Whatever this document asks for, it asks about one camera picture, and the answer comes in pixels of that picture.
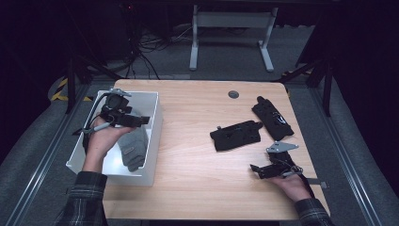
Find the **gray cloth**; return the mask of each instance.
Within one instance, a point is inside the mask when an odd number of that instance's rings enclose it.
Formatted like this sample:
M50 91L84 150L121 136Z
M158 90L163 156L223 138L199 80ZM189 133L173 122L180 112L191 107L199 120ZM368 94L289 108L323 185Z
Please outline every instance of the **gray cloth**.
M120 137L118 144L122 155L123 165L129 171L135 171L144 165L147 154L148 136L144 126L137 127L134 131Z

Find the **white plastic bin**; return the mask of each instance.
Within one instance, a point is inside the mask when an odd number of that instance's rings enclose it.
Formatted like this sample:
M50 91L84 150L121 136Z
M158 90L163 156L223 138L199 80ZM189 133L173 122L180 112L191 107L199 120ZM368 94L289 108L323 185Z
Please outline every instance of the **white plastic bin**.
M108 91L100 90L97 98L106 92ZM108 185L152 186L163 121L158 92L126 92L132 94L131 97L125 96L125 98L129 100L128 106L131 106L134 110L139 112L141 116L150 116L149 123L141 125L145 127L149 138L146 159L143 167L138 168L138 170L134 172L130 172L122 163L120 146L117 143L104 159L103 174L108 176ZM94 115L101 111L101 107L104 103L105 98L98 104ZM75 173L81 171L86 157L82 141L83 134L79 137L72 156L66 164L66 166Z

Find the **black tool pouch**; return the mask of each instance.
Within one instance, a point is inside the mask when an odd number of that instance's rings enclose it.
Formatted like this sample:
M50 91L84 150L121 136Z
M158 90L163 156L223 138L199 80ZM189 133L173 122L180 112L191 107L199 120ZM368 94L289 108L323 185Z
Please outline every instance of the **black tool pouch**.
M217 127L210 135L217 151L227 151L261 141L259 129L262 127L261 122L244 121L226 128Z
M258 97L258 103L252 107L252 111L263 122L267 132L269 132L274 140L280 141L285 136L294 134L291 126L281 116L273 104L262 96Z

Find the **person's left hand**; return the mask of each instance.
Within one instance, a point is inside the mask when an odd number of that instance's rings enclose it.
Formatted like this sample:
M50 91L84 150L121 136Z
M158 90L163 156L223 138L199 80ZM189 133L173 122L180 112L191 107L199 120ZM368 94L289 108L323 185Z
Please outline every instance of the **person's left hand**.
M104 124L105 120L98 117L93 127ZM132 127L113 127L108 126L102 130L93 132L90 134L90 140L88 142L88 153L86 155L85 163L82 171L96 171L102 172L103 161L107 152L115 145L118 139L129 132L132 132L135 128Z

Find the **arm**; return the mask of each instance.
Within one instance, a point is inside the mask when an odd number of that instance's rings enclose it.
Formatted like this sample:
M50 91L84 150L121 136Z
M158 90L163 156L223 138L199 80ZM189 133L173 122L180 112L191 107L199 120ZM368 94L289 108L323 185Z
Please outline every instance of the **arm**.
M286 178L273 177L267 180L279 186L295 202L295 210L302 225L334 225L322 203L311 197L298 175Z
M102 123L104 120L98 118L94 126ZM91 134L82 171L54 225L106 225L103 196L107 177L101 174L104 158L122 135L133 130L110 126Z

